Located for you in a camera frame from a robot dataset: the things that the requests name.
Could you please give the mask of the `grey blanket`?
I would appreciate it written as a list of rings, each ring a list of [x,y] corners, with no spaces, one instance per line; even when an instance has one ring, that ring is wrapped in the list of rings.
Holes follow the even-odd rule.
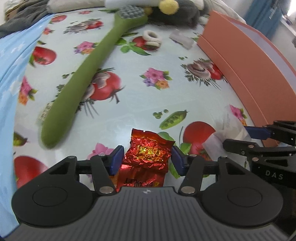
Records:
[[[16,15],[1,25],[1,38],[4,38],[12,33],[25,30],[48,15],[48,1],[49,0],[35,0],[23,3],[18,9]]]

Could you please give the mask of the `blue curtain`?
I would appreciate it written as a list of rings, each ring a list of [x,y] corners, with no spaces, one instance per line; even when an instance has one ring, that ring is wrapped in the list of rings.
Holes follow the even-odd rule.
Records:
[[[248,25],[271,40],[283,15],[288,13],[291,1],[254,0],[244,19]]]

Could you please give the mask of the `orange cardboard box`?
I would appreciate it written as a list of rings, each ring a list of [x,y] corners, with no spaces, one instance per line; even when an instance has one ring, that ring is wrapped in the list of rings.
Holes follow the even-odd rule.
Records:
[[[198,45],[224,74],[255,125],[295,121],[295,69],[262,33],[212,11]]]

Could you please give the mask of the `green long-handled massage brush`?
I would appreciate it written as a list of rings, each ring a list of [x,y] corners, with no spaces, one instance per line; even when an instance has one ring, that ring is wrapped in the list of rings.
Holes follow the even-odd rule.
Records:
[[[119,38],[128,30],[147,23],[140,6],[123,6],[114,15],[112,29],[84,60],[54,100],[43,121],[41,141],[47,148],[55,147],[72,126],[75,112],[96,70],[104,63]]]

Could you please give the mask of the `small clear plastic packet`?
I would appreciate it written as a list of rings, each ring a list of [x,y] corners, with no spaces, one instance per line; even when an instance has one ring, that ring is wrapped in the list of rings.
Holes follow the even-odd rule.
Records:
[[[193,47],[195,41],[182,34],[180,30],[175,29],[170,35],[169,38],[174,42],[182,45],[185,49],[189,50]]]

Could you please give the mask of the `red foil snack packet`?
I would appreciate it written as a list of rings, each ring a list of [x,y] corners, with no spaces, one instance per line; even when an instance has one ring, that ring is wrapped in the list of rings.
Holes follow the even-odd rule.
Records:
[[[120,166],[116,190],[122,187],[161,187],[169,170],[174,141],[157,133],[133,129],[130,148]]]

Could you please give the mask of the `light blue blanket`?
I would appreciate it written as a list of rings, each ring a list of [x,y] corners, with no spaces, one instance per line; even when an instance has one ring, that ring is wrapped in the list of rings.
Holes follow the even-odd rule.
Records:
[[[53,18],[46,15],[26,30],[1,38],[1,236],[18,226],[11,208],[16,191],[13,165],[13,133],[16,104],[25,68],[44,28]]]

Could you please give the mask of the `white lotion bottle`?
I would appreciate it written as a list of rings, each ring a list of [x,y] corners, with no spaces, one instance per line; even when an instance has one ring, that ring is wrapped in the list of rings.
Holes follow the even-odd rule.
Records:
[[[123,6],[158,6],[160,0],[105,0],[105,7],[107,9],[119,9]]]

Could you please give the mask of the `grey penguin plush toy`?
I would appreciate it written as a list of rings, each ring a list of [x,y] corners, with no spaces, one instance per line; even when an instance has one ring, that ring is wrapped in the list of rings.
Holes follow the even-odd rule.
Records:
[[[149,20],[155,23],[195,28],[199,18],[209,13],[209,6],[206,1],[159,1],[149,11]]]

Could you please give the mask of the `beige quilt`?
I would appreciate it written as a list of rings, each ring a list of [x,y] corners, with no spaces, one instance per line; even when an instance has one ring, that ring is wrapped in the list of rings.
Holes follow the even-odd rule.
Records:
[[[104,6],[103,0],[49,0],[47,3],[47,11],[49,13],[62,13],[102,6]]]

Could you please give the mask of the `clear plastic wrapper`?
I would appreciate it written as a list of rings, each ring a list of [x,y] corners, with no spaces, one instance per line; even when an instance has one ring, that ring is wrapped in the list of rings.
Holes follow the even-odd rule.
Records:
[[[243,165],[246,158],[238,154],[230,153],[223,149],[223,142],[227,139],[239,141],[251,141],[251,137],[244,128],[243,124],[232,113],[226,112],[223,121],[216,123],[217,130],[202,144],[204,150],[213,161],[219,157],[228,157],[231,160]]]

